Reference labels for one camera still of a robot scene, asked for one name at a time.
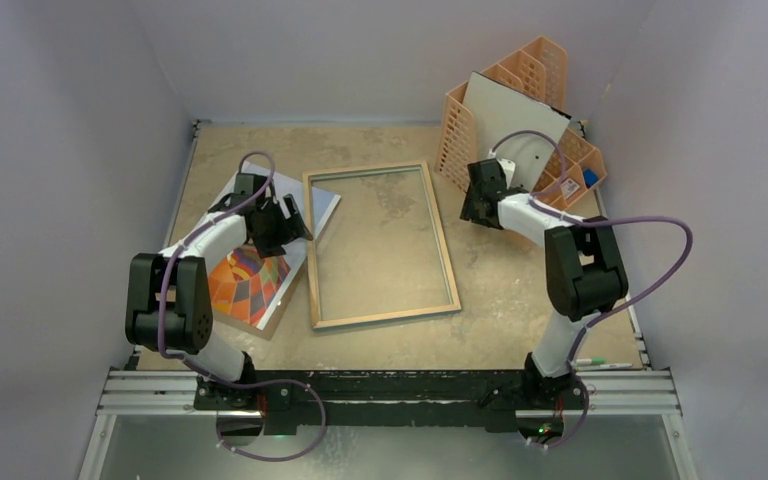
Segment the hot air balloon photo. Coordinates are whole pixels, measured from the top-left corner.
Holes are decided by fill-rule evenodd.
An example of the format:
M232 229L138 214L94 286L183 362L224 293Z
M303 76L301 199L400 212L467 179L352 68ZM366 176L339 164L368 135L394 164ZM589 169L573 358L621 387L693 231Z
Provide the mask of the hot air balloon photo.
M304 217L304 191L303 184L299 180L276 173L273 177L276 187L276 193L280 200L286 194L292 194L298 205L298 208ZM337 193L323 190L318 187L312 187L312 205L313 205L313 225L309 227L318 239L329 218L341 201L341 196ZM305 273L305 263L307 258L307 242L299 239L284 246L286 254L280 257L270 257L261 259L252 245L240 245L234 250L228 250L225 258L212 269L209 269L209 275L216 269L220 272L229 272L239 281L249 279L256 275L266 275L270 280L277 280L279 277L285 278L291 271Z

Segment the blue wooden picture frame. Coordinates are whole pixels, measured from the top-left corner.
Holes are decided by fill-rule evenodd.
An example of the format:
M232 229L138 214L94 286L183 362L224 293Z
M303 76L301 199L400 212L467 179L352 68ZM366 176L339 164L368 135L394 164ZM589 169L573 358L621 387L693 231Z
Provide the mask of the blue wooden picture frame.
M421 161L303 175L310 322L324 331L456 313L462 303L431 174Z

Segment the brown cardboard backing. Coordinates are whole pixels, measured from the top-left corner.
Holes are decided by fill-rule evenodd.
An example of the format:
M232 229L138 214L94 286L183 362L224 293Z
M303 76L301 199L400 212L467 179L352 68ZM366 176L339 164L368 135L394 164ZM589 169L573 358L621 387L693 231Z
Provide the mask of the brown cardboard backing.
M291 271L273 281L256 275L239 281L216 269L208 276L214 319L256 337L270 340L289 306L300 275Z

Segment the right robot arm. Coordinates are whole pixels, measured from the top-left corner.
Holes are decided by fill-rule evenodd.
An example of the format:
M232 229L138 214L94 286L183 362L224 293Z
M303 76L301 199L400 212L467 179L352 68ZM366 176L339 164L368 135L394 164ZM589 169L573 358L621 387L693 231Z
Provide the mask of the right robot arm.
M521 392L529 404L544 407L572 385L573 362L588 323L613 310L628 293L616 236L604 217L568 215L511 187L499 160L471 163L467 172L460 218L519 234L543 248L553 312L537 347L526 356Z

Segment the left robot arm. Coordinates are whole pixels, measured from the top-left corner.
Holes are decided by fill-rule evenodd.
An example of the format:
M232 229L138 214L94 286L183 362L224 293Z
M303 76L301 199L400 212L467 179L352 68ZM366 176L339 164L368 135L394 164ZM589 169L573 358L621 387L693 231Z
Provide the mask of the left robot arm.
M258 395L253 361L214 334L213 307L264 312L289 271L287 245L312 237L294 197L277 195L272 174L238 172L187 236L133 257L126 339L220 384L232 408L249 407Z

